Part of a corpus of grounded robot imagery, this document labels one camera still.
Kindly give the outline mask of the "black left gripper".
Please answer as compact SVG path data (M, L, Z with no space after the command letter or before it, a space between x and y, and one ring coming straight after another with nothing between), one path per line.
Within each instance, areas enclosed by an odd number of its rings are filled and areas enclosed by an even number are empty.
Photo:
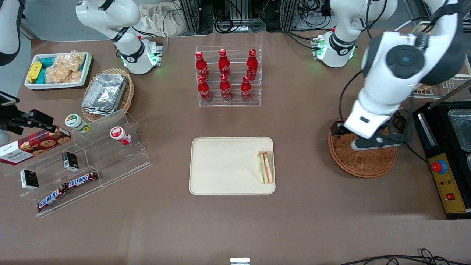
M381 126L375 133L372 135L371 138L363 138L360 136L355 136L353 141L351 142L352 149L383 149L383 148L390 148L395 146L401 146L407 142L407 138L404 133L395 133L390 134L383 132L384 129L391 130L392 123L387 122L383 126ZM332 136L336 138L340 138L344 135L353 134L352 131L348 130L344 126L343 121L336 121L330 127L330 131Z

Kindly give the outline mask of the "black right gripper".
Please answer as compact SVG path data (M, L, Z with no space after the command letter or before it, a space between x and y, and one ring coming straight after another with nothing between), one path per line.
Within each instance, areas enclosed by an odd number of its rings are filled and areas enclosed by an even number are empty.
M53 117L35 109L27 113L17 107L0 108L0 129L17 135L22 135L24 127L40 128L54 133L53 120Z

